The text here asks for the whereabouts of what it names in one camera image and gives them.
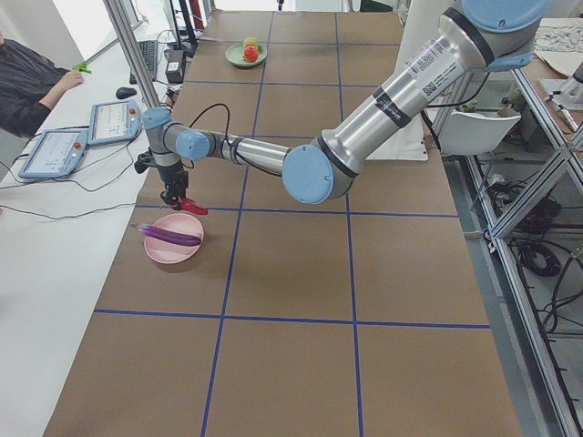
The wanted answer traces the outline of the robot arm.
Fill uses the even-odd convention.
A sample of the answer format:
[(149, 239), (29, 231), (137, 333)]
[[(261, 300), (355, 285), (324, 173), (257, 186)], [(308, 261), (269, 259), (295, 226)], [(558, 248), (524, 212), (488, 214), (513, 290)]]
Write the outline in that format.
[(530, 63), (548, 1), (455, 1), (439, 17), (435, 34), (338, 127), (324, 129), (295, 148), (185, 127), (163, 107), (145, 111), (149, 148), (138, 173), (155, 168), (161, 199), (176, 210), (200, 208), (186, 196), (182, 161), (222, 158), (280, 177), (288, 194), (305, 204), (344, 195), (363, 162), (469, 71), (507, 71)]

